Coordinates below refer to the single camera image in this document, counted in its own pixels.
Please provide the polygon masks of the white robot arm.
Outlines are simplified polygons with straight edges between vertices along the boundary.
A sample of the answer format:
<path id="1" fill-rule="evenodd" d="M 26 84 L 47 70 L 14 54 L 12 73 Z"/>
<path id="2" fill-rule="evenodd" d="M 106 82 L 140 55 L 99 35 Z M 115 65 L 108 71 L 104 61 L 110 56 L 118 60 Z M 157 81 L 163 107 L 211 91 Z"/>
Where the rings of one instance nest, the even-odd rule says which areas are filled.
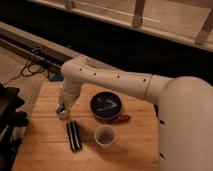
<path id="1" fill-rule="evenodd" d="M 76 57 L 61 67 L 59 102 L 70 108 L 84 83 L 158 107 L 158 171 L 213 171 L 213 85 L 194 76 L 165 76 L 95 67 Z"/>

